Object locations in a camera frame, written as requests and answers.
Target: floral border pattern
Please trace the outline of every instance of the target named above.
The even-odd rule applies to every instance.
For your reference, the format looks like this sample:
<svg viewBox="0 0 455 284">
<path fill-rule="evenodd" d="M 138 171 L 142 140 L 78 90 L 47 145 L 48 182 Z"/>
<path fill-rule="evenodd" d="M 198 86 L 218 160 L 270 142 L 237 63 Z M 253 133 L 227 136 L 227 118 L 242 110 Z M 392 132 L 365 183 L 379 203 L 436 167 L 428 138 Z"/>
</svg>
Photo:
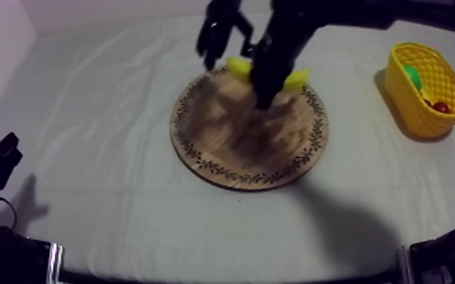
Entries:
<svg viewBox="0 0 455 284">
<path fill-rule="evenodd" d="M 187 93 L 179 100 L 180 107 L 177 110 L 175 120 L 172 122 L 176 132 L 173 134 L 176 141 L 179 142 L 185 155 L 196 160 L 196 164 L 204 171 L 209 171 L 211 174 L 222 175 L 228 181 L 238 181 L 244 184 L 274 184 L 279 180 L 295 174 L 303 165 L 307 164 L 312 156 L 322 148 L 320 142 L 323 139 L 324 116 L 326 115 L 323 107 L 319 103 L 317 94 L 312 91 L 309 86 L 304 86 L 302 96 L 305 96 L 307 104 L 313 109 L 317 118 L 312 122 L 312 132 L 308 136 L 309 145 L 303 149 L 302 154 L 295 156 L 292 161 L 283 167 L 282 170 L 272 174 L 264 172 L 258 174 L 239 173 L 229 168 L 224 168 L 218 163 L 204 159 L 203 154 L 194 148 L 194 144 L 187 135 L 181 130 L 190 112 L 189 102 L 194 99 L 195 95 L 200 92 L 210 80 L 210 76 L 218 76 L 228 71 L 226 66 L 214 69 L 209 74 L 201 76 L 196 81 L 191 83 L 187 89 Z"/>
</svg>

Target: yellow basket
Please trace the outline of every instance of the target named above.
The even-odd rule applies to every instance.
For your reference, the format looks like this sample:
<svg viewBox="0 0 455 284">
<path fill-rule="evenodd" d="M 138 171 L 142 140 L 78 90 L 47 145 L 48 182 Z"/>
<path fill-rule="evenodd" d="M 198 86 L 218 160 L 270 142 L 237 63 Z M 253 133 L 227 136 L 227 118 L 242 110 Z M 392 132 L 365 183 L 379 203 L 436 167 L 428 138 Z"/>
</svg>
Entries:
<svg viewBox="0 0 455 284">
<path fill-rule="evenodd" d="M 404 65 L 418 70 L 422 93 L 411 82 Z M 385 71 L 385 87 L 413 134 L 437 137 L 455 124 L 455 72 L 436 50 L 412 42 L 394 46 Z M 427 106 L 423 94 L 432 105 L 445 102 L 451 113 L 440 113 Z"/>
</svg>

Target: table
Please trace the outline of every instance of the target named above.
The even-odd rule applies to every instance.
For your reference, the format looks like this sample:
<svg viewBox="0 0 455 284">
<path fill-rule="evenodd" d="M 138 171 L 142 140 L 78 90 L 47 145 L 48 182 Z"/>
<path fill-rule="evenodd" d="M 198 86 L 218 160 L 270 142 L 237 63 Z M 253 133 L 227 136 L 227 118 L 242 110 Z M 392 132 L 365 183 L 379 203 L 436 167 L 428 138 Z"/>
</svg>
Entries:
<svg viewBox="0 0 455 284">
<path fill-rule="evenodd" d="M 258 39 L 268 15 L 249 19 Z M 455 227 L 455 128 L 408 137 L 381 85 L 398 42 L 436 45 L 455 69 L 455 32 L 403 21 L 318 30 L 297 68 L 311 68 L 327 108 L 327 148 L 298 183 L 247 194 L 197 178 L 169 139 L 176 98 L 203 72 L 202 21 L 39 38 L 0 100 L 0 139 L 14 131 L 24 154 L 2 191 L 20 233 L 64 245 L 66 269 L 96 276 L 291 282 L 377 273 L 398 246 Z M 234 32 L 225 57 L 241 43 Z"/>
</svg>

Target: round wooden board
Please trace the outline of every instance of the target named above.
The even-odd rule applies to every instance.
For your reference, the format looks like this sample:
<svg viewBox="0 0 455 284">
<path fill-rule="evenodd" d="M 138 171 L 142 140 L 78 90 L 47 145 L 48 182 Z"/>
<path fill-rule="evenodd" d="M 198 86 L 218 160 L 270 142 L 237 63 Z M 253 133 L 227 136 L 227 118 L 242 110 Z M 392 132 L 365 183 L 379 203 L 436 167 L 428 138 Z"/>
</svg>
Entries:
<svg viewBox="0 0 455 284">
<path fill-rule="evenodd" d="M 226 66 L 192 81 L 173 108 L 170 132 L 185 165 L 233 190 L 268 190 L 299 178 L 317 162 L 328 138 L 323 103 L 311 87 L 279 93 L 254 108 L 252 88 Z"/>
</svg>

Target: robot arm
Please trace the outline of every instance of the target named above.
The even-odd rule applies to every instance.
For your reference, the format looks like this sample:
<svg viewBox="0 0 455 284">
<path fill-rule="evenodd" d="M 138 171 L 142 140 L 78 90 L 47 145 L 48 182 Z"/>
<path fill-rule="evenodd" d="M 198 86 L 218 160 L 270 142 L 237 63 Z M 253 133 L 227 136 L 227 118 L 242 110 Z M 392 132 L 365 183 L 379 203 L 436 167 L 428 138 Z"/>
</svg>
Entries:
<svg viewBox="0 0 455 284">
<path fill-rule="evenodd" d="M 273 14 L 258 44 L 250 44 L 252 26 L 240 13 L 241 0 L 212 0 L 197 41 L 197 51 L 213 68 L 236 26 L 245 36 L 241 55 L 252 59 L 250 81 L 256 108 L 267 110 L 292 72 L 296 58 L 316 29 L 327 24 L 386 29 L 396 17 L 455 29 L 453 5 L 411 0 L 272 0 Z"/>
</svg>

